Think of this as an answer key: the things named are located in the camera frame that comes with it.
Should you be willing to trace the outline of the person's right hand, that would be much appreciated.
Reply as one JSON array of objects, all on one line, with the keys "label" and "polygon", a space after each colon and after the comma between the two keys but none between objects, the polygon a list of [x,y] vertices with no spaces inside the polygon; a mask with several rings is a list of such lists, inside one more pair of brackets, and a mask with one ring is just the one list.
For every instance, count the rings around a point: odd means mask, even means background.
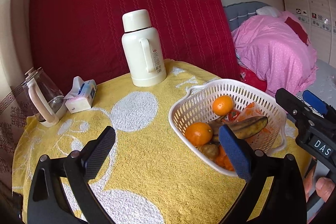
[{"label": "person's right hand", "polygon": [[[306,178],[303,180],[306,201],[309,199],[309,192],[313,185],[313,175],[315,173],[315,167],[316,165],[312,167]],[[333,181],[326,177],[320,177],[315,184],[316,192],[318,196],[323,199],[324,202],[327,202],[334,188],[335,184],[333,183]]]}]

